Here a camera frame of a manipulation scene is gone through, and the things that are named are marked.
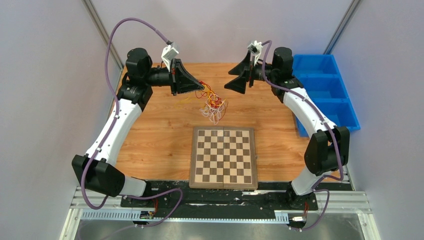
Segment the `chessboard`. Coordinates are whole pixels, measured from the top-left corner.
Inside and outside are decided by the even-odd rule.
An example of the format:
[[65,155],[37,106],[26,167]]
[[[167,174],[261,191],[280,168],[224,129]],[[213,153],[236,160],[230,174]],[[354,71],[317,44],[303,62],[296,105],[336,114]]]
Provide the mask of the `chessboard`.
[[258,188],[255,135],[248,127],[195,127],[190,188]]

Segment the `wooden tabletop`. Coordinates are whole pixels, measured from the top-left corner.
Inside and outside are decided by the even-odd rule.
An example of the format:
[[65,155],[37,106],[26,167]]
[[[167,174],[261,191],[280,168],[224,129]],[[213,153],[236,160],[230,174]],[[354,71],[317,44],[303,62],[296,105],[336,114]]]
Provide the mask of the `wooden tabletop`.
[[[235,65],[184,63],[191,75],[228,102],[218,126],[254,128],[258,180],[291,181],[305,166],[309,139],[299,137],[292,112],[265,82],[255,81],[246,94],[224,89],[236,77],[228,75]],[[204,103],[194,92],[172,96],[170,87],[154,87],[147,107],[122,145],[116,167],[140,179],[188,180],[193,128],[214,125],[199,111]]]

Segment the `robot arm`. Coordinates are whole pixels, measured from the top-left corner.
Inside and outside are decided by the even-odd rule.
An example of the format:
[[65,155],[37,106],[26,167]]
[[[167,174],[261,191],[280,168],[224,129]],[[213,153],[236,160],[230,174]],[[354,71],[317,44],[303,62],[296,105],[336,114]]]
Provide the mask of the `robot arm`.
[[[252,48],[252,45],[255,44],[259,44],[261,47]],[[329,120],[309,98],[302,83],[293,76],[293,56],[289,48],[277,47],[273,54],[272,64],[266,62],[256,64],[258,53],[253,51],[255,49],[262,49],[262,43],[254,41],[248,46],[244,60],[228,72],[228,74],[238,77],[224,87],[244,94],[248,82],[249,87],[252,87],[254,80],[263,81],[262,67],[265,65],[265,74],[272,84],[291,90],[291,92],[286,92],[271,87],[273,94],[280,102],[298,117],[310,138],[304,154],[306,166],[300,175],[290,182],[287,189],[288,204],[293,208],[299,208],[312,194],[316,184],[323,176],[339,169],[333,140],[325,124],[335,135],[343,166],[348,163],[350,133],[346,127],[338,127]]]
[[[152,86],[170,86],[174,96],[204,88],[186,71],[181,60],[174,58],[177,53],[176,45],[168,45],[162,52],[166,67],[161,68],[152,67],[152,59],[144,48],[135,48],[128,52],[125,63],[128,72],[122,78],[122,86],[116,95],[119,100],[119,113],[113,110],[100,135],[85,155],[75,155],[72,160],[73,170],[81,184],[84,168],[90,157],[98,150],[85,178],[86,189],[111,197],[150,195],[148,191],[150,188],[147,187],[149,182],[124,175],[115,168],[115,165],[128,132],[153,94]],[[98,149],[99,142],[107,134],[115,118],[117,121],[114,127],[110,130],[102,148]]]

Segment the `blue bin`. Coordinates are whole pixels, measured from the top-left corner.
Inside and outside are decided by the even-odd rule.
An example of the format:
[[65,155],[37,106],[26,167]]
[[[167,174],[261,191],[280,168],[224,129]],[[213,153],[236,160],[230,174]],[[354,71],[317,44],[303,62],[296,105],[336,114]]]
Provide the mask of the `blue bin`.
[[333,74],[339,75],[333,55],[295,55],[293,73],[301,74]]
[[[333,55],[295,55],[293,74],[328,119],[351,132],[361,128]],[[299,135],[308,137],[297,117],[296,124]]]
[[311,99],[349,98],[345,85],[339,76],[301,75],[298,79],[303,84]]

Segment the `white wall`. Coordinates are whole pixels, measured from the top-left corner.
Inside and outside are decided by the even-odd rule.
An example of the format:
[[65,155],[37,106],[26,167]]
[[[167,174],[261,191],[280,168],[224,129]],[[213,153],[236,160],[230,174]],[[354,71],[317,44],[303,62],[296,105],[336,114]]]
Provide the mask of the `white wall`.
[[424,2],[364,0],[333,54],[361,124],[349,171],[383,240],[423,239]]
[[[250,40],[272,39],[296,54],[322,54],[351,0],[92,0],[110,33],[123,18],[148,21],[180,46],[184,63],[237,63]],[[120,57],[145,48],[160,62],[166,46],[150,29],[127,22],[114,44]]]
[[0,239],[58,239],[110,109],[105,52],[79,0],[0,1]]

